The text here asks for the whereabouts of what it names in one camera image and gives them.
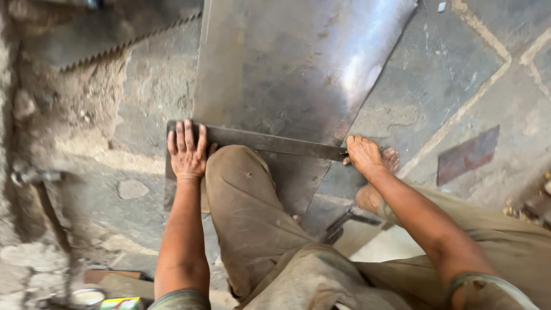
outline metal sheet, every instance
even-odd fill
[[[194,120],[340,146],[416,6],[206,1]],[[315,174],[325,172],[320,166]]]
[[[438,186],[489,163],[498,145],[499,125],[452,147],[438,157]]]
[[[260,151],[275,182],[275,192],[289,214],[304,214],[329,169],[327,159]]]

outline metal tool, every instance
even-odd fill
[[[341,215],[338,219],[336,219],[326,230],[326,236],[323,243],[325,244],[334,244],[344,233],[343,225],[348,221],[357,221],[366,223],[369,225],[377,226],[381,222],[378,220],[375,220],[373,218],[368,218],[365,216],[357,215],[354,213],[353,207],[348,207],[346,212]]]
[[[203,11],[203,0],[120,0],[25,43],[33,58],[65,70],[122,49],[189,20]]]
[[[34,167],[27,167],[23,171],[12,172],[11,178],[17,186],[24,186],[25,184],[28,184],[34,189],[33,192],[35,198],[40,202],[42,209],[44,210],[44,214],[50,220],[57,242],[66,253],[69,253],[71,251],[71,245],[69,244],[67,235],[56,216],[55,210],[52,207],[52,203],[46,189],[46,184],[44,183],[44,181],[60,181],[61,172],[55,170],[44,171],[38,170]]]
[[[212,125],[206,126],[207,140],[209,142],[216,142],[220,146],[244,145],[259,151],[331,159],[333,161],[342,161],[345,157],[344,154],[346,154],[346,148],[343,147],[322,145],[239,129]],[[176,121],[168,122],[167,133],[170,130],[176,130]],[[198,139],[199,125],[194,124],[193,132],[195,138]]]

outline metal scrap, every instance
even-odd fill
[[[499,125],[482,132],[438,157],[438,186],[489,163],[498,145]]]

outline hand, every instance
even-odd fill
[[[382,162],[379,146],[375,141],[355,135],[346,138],[346,145],[348,156],[343,160],[344,165],[352,163],[356,170],[366,178],[372,170],[386,169]]]
[[[193,140],[193,126],[189,119],[186,119],[184,123],[177,122],[176,133],[171,130],[167,140],[172,169],[176,174],[177,182],[200,181],[207,167],[207,128],[204,125],[199,125],[197,147]],[[210,146],[209,156],[216,151],[217,146],[216,143]]]

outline stone floor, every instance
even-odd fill
[[[451,0],[438,13],[439,2],[419,0],[349,133],[396,148],[401,178],[436,187],[439,153],[501,125],[493,161],[440,188],[499,211],[551,165],[551,2]],[[25,141],[17,152],[69,172],[57,208],[85,264],[154,275],[167,219],[164,126],[191,115],[200,32],[194,21],[72,72],[21,75],[48,106],[17,124]],[[140,190],[126,192],[128,182]],[[334,162],[303,216],[306,230],[322,233],[364,184]],[[224,290],[210,216],[203,225],[211,289]],[[342,241],[341,250],[353,253],[380,229],[351,226],[365,238]],[[27,273],[14,277],[28,283]],[[0,308],[25,296],[0,293],[11,294]]]

